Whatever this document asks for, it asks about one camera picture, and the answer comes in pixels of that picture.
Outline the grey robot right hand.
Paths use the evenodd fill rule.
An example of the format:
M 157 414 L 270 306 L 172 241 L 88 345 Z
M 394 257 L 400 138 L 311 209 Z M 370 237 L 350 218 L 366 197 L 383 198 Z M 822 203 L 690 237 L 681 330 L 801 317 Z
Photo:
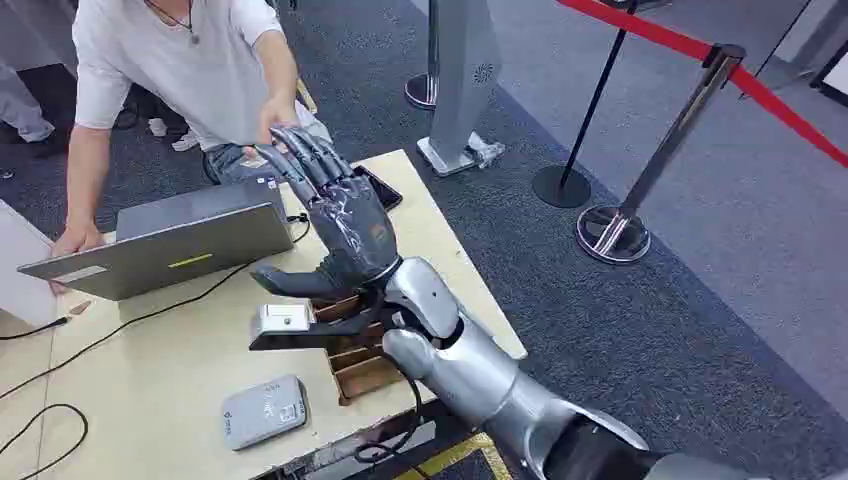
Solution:
M 340 298 L 391 271 L 400 261 L 396 235 L 370 181 L 354 172 L 327 140 L 301 127 L 275 126 L 283 145 L 255 150 L 282 173 L 306 209 L 328 254 L 312 272 L 259 266 L 251 277 L 269 293 L 295 298 Z

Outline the person's right hand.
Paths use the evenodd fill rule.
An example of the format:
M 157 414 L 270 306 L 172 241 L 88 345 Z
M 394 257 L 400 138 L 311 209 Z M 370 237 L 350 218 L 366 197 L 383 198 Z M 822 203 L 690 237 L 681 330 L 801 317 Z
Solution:
M 60 257 L 100 247 L 105 243 L 102 233 L 92 220 L 68 223 L 53 244 L 51 257 Z

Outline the person's left hand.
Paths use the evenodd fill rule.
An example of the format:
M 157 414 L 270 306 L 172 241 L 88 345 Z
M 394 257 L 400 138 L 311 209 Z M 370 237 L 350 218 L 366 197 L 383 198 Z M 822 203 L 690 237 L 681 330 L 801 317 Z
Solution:
M 272 143 L 272 127 L 296 127 L 300 124 L 293 100 L 284 97 L 270 98 L 260 112 L 258 143 Z

